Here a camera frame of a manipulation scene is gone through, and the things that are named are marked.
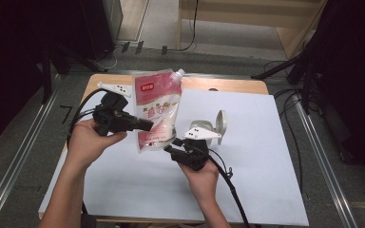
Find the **forearm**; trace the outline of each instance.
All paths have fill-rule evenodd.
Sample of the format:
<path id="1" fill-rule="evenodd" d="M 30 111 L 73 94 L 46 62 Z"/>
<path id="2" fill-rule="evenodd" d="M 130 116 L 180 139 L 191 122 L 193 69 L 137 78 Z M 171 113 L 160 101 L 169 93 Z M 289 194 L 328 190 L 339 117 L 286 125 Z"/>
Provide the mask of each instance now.
<path id="1" fill-rule="evenodd" d="M 230 227 L 230 224 L 227 222 L 216 200 L 199 202 L 199 206 L 205 221 L 210 228 Z"/>
<path id="2" fill-rule="evenodd" d="M 39 227 L 80 227 L 85 174 L 64 164 Z"/>

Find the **table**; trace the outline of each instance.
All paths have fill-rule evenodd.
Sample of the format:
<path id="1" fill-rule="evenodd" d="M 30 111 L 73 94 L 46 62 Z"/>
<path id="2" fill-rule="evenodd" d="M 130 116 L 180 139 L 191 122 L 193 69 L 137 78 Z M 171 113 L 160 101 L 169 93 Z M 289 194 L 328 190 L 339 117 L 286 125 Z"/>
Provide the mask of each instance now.
<path id="1" fill-rule="evenodd" d="M 295 56 L 309 32 L 316 28 L 327 0 L 200 0 L 197 20 L 274 27 L 286 56 Z M 182 19 L 194 19 L 196 0 L 179 1 L 177 47 Z"/>
<path id="2" fill-rule="evenodd" d="M 96 89 L 99 82 L 130 85 L 132 77 L 93 75 L 84 97 Z M 227 111 L 228 126 L 223 142 L 220 146 L 213 142 L 210 148 L 220 152 L 227 166 L 233 166 L 232 182 L 250 222 L 308 225 L 275 102 L 272 96 L 267 95 L 265 83 L 184 77 L 182 86 L 182 101 L 176 122 L 179 138 L 185 130 L 183 128 L 189 127 L 193 117 L 207 118 L 206 120 L 213 123 L 219 108 Z M 216 88 L 219 92 L 204 91 L 209 88 Z M 87 102 L 86 108 L 97 105 L 100 98 L 99 96 L 94 99 L 93 96 L 94 101 L 91 104 Z M 232 107 L 237 104 L 229 99 L 238 101 L 240 98 L 249 99 L 248 104 L 252 107 L 250 116 L 244 110 L 246 108 L 241 112 L 232 111 Z M 184 107 L 189 105 L 189 101 L 200 101 L 201 107 L 206 111 Z M 264 111 L 264 103 L 268 103 L 268 108 L 271 109 Z M 125 111 L 131 112 L 132 109 L 131 105 L 128 105 Z M 248 117 L 254 119 L 250 125 L 247 124 Z M 254 130 L 248 131 L 246 126 L 253 127 Z M 252 140 L 243 143 L 243 136 Z M 139 154 L 135 149 L 134 152 L 134 140 L 134 134 L 129 132 L 125 140 L 114 145 L 116 147 L 109 147 L 109 151 L 89 167 L 84 197 L 89 213 L 101 220 L 119 222 L 202 222 L 201 211 L 176 163 L 163 151 L 146 151 Z M 226 151 L 234 151 L 235 154 L 229 156 Z M 64 162 L 64 154 L 41 204 L 40 213 L 44 213 L 48 205 L 51 191 Z M 227 219 L 233 223 L 240 223 L 240 212 L 229 191 L 221 179 L 218 182 L 217 200 Z"/>

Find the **person's right hand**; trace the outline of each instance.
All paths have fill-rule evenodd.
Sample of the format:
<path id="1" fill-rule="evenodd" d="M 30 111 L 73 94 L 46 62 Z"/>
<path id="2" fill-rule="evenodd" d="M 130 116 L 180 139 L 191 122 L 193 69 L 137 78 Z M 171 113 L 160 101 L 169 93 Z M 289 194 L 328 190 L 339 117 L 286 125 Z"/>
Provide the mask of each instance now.
<path id="1" fill-rule="evenodd" d="M 179 164 L 179 166 L 188 178 L 189 187 L 199 205 L 216 200 L 216 183 L 218 182 L 219 171 L 214 163 L 208 160 L 199 171 L 194 171 L 183 164 Z"/>

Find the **gray floor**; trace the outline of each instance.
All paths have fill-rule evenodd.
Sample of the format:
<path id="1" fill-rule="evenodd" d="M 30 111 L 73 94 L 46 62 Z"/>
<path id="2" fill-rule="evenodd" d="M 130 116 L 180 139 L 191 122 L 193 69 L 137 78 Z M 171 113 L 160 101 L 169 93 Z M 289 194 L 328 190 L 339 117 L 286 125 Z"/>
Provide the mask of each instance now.
<path id="1" fill-rule="evenodd" d="M 143 38 L 147 37 L 147 39 L 145 38 L 145 43 L 157 46 L 159 43 L 155 44 L 154 41 L 150 41 L 148 37 L 153 37 L 153 35 L 144 33 L 145 29 L 147 27 L 143 28 L 142 34 Z M 228 44 L 229 38 L 223 39 L 226 42 L 224 44 Z M 261 37 L 253 39 L 262 41 Z M 166 55 L 161 55 L 157 50 L 144 50 L 141 54 L 136 55 L 133 48 L 126 53 L 121 53 L 118 50 L 115 52 L 118 64 L 109 72 L 119 72 L 120 70 L 159 70 L 165 68 L 178 69 L 181 67 L 188 73 L 219 74 L 225 78 L 246 80 L 251 75 L 263 72 L 264 66 L 272 60 L 284 59 L 284 56 L 276 52 L 268 52 L 268 48 L 265 51 L 262 50 L 262 47 L 273 47 L 271 49 L 275 48 L 277 51 L 282 51 L 281 48 L 276 46 L 275 40 L 271 42 L 267 42 L 268 40 L 263 41 L 265 44 L 260 42 L 256 45 L 256 48 L 250 51 L 250 54 L 246 52 L 249 50 L 244 50 L 243 54 L 239 53 L 237 56 L 233 56 L 235 51 L 229 53 L 225 51 L 221 55 L 216 50 L 215 52 L 211 51 L 215 47 L 201 48 L 201 40 L 198 41 L 197 52 L 169 52 Z M 108 58 L 103 63 L 110 64 L 112 61 L 113 59 Z M 21 169 L 16 183 L 0 211 L 0 227 L 37 226 L 39 221 L 37 210 L 47 191 L 67 135 L 69 119 L 63 123 L 67 111 L 60 106 L 73 106 L 74 112 L 76 106 L 80 103 L 87 81 L 92 74 L 86 67 L 73 64 L 71 73 L 68 76 L 61 76 L 61 83 L 57 86 L 58 95 L 52 109 L 29 152 L 29 156 Z M 265 80 L 270 94 L 290 87 L 285 81 L 285 76 L 285 72 L 282 71 L 274 75 L 274 77 Z M 17 149 L 41 107 L 40 101 L 42 96 L 42 90 L 39 90 L 31 97 L 27 105 L 0 137 L 0 181 L 4 177 Z M 285 98 L 281 97 L 277 100 L 279 110 L 282 110 Z M 305 133 L 297 110 L 295 108 L 289 109 L 288 117 L 298 139 L 303 167 L 303 200 L 310 227 L 343 227 L 335 202 L 322 175 L 315 152 Z M 314 112 L 311 113 L 311 118 L 330 164 L 333 166 L 337 180 L 351 205 L 355 220 L 359 227 L 365 227 L 365 166 L 362 164 L 348 165 L 343 163 L 340 160 L 338 148 L 324 119 Z M 293 137 L 287 122 L 283 118 L 281 122 L 293 164 L 299 177 L 298 154 Z M 114 224 L 99 223 L 99 227 L 114 227 Z"/>

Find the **wooden desk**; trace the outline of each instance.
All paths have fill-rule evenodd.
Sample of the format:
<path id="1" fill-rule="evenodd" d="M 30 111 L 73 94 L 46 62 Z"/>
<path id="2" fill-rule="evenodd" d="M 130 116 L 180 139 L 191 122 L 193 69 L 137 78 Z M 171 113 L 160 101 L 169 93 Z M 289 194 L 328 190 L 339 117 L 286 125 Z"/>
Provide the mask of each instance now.
<path id="1" fill-rule="evenodd" d="M 99 82 L 103 82 L 106 84 L 130 85 L 132 84 L 132 77 L 129 75 L 93 75 L 87 85 L 85 96 L 89 94 L 92 90 L 96 89 Z M 265 83 L 261 81 L 184 77 L 182 78 L 182 86 L 186 89 L 186 91 L 185 93 L 182 93 L 185 96 L 182 96 L 182 106 L 180 107 L 180 114 L 176 123 L 177 129 L 184 129 L 184 126 L 189 126 L 188 122 L 192 122 L 192 118 L 198 119 L 198 114 L 207 113 L 207 115 L 210 114 L 210 116 L 213 116 L 213 114 L 215 114 L 214 118 L 216 118 L 216 109 L 220 110 L 220 108 L 223 108 L 224 106 L 236 107 L 236 100 L 233 98 L 236 98 L 236 96 L 238 95 L 244 97 L 245 92 L 254 92 L 263 95 L 268 94 Z M 231 97 L 226 97 L 226 94 L 222 92 L 207 92 L 205 94 L 206 97 L 211 96 L 211 99 L 213 99 L 213 101 L 210 101 L 209 99 L 204 101 L 210 101 L 210 103 L 212 104 L 212 108 L 209 108 L 204 102 L 202 102 L 201 105 L 204 106 L 202 106 L 202 108 L 198 108 L 198 110 L 194 110 L 193 108 L 187 108 L 185 105 L 189 103 L 188 101 L 199 100 L 201 102 L 201 99 L 197 98 L 201 97 L 203 95 L 203 92 L 201 92 L 201 96 L 197 96 L 196 94 L 200 93 L 198 90 L 188 91 L 188 88 L 206 90 L 209 88 L 216 88 L 219 91 L 240 91 L 241 93 L 229 93 Z M 266 100 L 269 101 L 269 106 L 273 107 L 273 109 L 270 109 L 271 111 L 268 112 L 262 111 L 263 101 Z M 244 108 L 241 111 L 235 111 L 232 108 L 225 109 L 227 110 L 227 113 L 228 115 L 230 115 L 231 118 L 229 119 L 229 124 L 231 127 L 229 132 L 230 135 L 229 138 L 223 139 L 224 144 L 218 145 L 218 148 L 220 149 L 220 151 L 225 152 L 225 157 L 223 159 L 225 162 L 227 162 L 227 165 L 234 165 L 232 164 L 232 162 L 246 161 L 245 163 L 234 165 L 234 168 L 236 168 L 236 173 L 235 180 L 233 180 L 233 182 L 235 183 L 236 188 L 240 189 L 238 192 L 239 196 L 241 196 L 241 203 L 243 204 L 244 209 L 247 210 L 247 217 L 251 217 L 254 214 L 254 210 L 259 211 L 259 213 L 256 213 L 257 217 L 264 217 L 264 215 L 266 216 L 268 213 L 263 213 L 263 211 L 265 211 L 265 208 L 263 208 L 263 206 L 267 206 L 268 208 L 271 207 L 269 201 L 271 200 L 273 202 L 272 204 L 274 204 L 274 198 L 277 195 L 276 191 L 279 190 L 278 195 L 282 197 L 282 201 L 288 200 L 288 203 L 292 203 L 292 197 L 284 197 L 284 194 L 282 195 L 282 191 L 289 192 L 290 194 L 295 193 L 296 202 L 291 204 L 291 208 L 297 208 L 294 214 L 296 215 L 297 212 L 299 212 L 299 222 L 300 224 L 304 224 L 304 220 L 306 219 L 305 210 L 302 204 L 301 195 L 298 190 L 296 175 L 294 173 L 293 165 L 287 151 L 286 142 L 284 140 L 284 135 L 281 130 L 278 113 L 275 108 L 275 103 L 271 102 L 273 101 L 273 98 L 271 96 L 260 96 L 257 94 L 253 94 L 252 96 L 250 96 L 245 94 L 245 100 L 241 99 L 241 101 L 245 101 L 247 103 L 247 107 L 248 105 L 252 107 L 250 108 L 250 116 L 252 118 L 248 118 L 248 112 L 244 110 L 247 108 Z M 247 123 L 247 121 L 249 120 L 252 120 L 251 122 L 254 123 L 250 124 L 252 127 L 252 131 L 250 132 L 248 132 L 248 129 L 246 127 L 242 127 L 243 124 L 249 126 L 249 124 Z M 266 139 L 262 138 L 260 141 L 257 140 L 259 134 L 265 136 Z M 90 213 L 93 211 L 92 214 L 96 215 L 99 220 L 137 222 L 141 223 L 139 227 L 147 227 L 150 223 L 153 222 L 157 223 L 157 227 L 160 226 L 159 223 L 166 223 L 163 227 L 170 227 L 173 223 L 201 222 L 201 211 L 197 211 L 199 210 L 198 208 L 196 208 L 198 206 L 196 205 L 195 200 L 192 199 L 192 194 L 188 189 L 186 179 L 183 177 L 181 171 L 178 170 L 178 166 L 176 166 L 174 162 L 170 161 L 169 155 L 165 153 L 158 153 L 157 151 L 153 151 L 153 153 L 144 152 L 142 154 L 134 153 L 133 149 L 131 148 L 135 147 L 134 144 L 136 142 L 134 142 L 134 138 L 131 138 L 133 134 L 130 133 L 129 135 L 130 136 L 127 137 L 124 141 L 117 143 L 116 148 L 109 148 L 109 150 L 115 149 L 118 151 L 123 151 L 123 153 L 117 154 L 105 152 L 99 160 L 97 160 L 95 163 L 92 164 L 92 166 L 89 167 L 89 172 L 87 172 L 86 176 L 85 189 L 85 197 L 88 196 L 85 198 L 87 210 L 89 210 Z M 254 140 L 252 141 L 252 143 L 250 143 L 251 145 L 249 145 L 247 143 L 242 143 L 244 141 L 242 137 L 248 137 Z M 274 144 L 273 146 L 276 146 L 277 149 L 271 149 L 271 144 Z M 243 148 L 245 148 L 245 155 L 241 156 L 241 151 L 243 151 Z M 236 156 L 227 156 L 227 150 L 234 151 L 236 155 L 240 154 L 240 158 L 237 160 L 238 157 Z M 62 158 L 60 160 L 60 163 L 58 164 L 54 177 L 52 178 L 51 184 L 48 188 L 48 192 L 46 193 L 46 197 L 40 207 L 40 213 L 43 213 L 45 211 L 45 208 L 47 207 L 50 198 L 50 191 L 52 191 L 53 189 L 57 175 L 59 174 L 59 171 L 62 167 L 63 161 L 64 158 Z M 270 173 L 270 169 L 267 167 L 274 167 L 274 173 Z M 260 176 L 262 176 L 261 184 L 254 183 L 253 180 L 259 181 L 258 177 Z M 129 183 L 125 185 L 127 182 L 131 182 L 133 187 L 128 187 Z M 267 186 L 267 184 L 271 182 L 274 186 Z M 251 187 L 253 189 L 249 189 L 247 184 L 260 187 L 262 188 L 262 191 L 257 190 L 256 187 Z M 277 188 L 275 184 L 278 184 L 281 188 L 283 188 L 283 190 Z M 239 215 L 238 218 L 233 218 L 233 220 L 237 220 L 236 222 L 241 222 L 240 214 L 237 214 L 237 205 L 231 198 L 231 194 L 228 190 L 227 185 L 223 181 L 219 181 L 218 189 L 219 193 L 217 194 L 217 198 L 221 204 L 221 207 L 224 206 L 224 208 L 231 208 L 230 210 L 225 211 L 225 213 L 227 213 L 226 216 L 232 213 L 235 215 L 234 217 Z M 271 190 L 273 191 L 273 193 L 265 194 L 265 191 L 263 191 L 263 189 L 266 190 L 266 192 Z M 263 194 L 266 197 L 266 199 L 261 199 L 261 204 L 263 205 L 261 207 L 258 207 L 254 204 L 256 199 L 258 198 L 257 194 Z M 123 201 L 125 200 L 132 200 L 134 202 L 129 202 L 127 207 L 118 204 L 123 204 Z M 188 206 L 187 208 L 194 207 L 194 210 L 184 209 L 186 208 L 186 206 Z M 275 208 L 280 208 L 279 213 L 287 214 L 286 207 L 281 208 L 278 206 Z M 107 209 L 110 210 L 111 213 L 98 212 Z M 161 211 L 164 211 L 163 213 L 166 214 L 174 211 L 172 213 L 177 213 L 178 215 L 181 215 L 180 210 L 184 210 L 184 212 L 189 216 L 164 217 L 163 214 L 157 214 L 156 216 L 152 217 L 147 215 L 147 213 L 152 214 L 151 211 L 157 211 L 159 209 Z M 144 212 L 146 216 L 134 216 L 137 211 L 139 211 L 140 213 Z M 293 218 L 292 221 L 289 222 L 298 222 L 298 219 Z"/>
<path id="2" fill-rule="evenodd" d="M 288 58 L 316 28 L 327 0 L 200 0 L 197 20 L 274 27 Z M 196 0 L 180 0 L 177 42 L 182 19 L 194 19 Z"/>

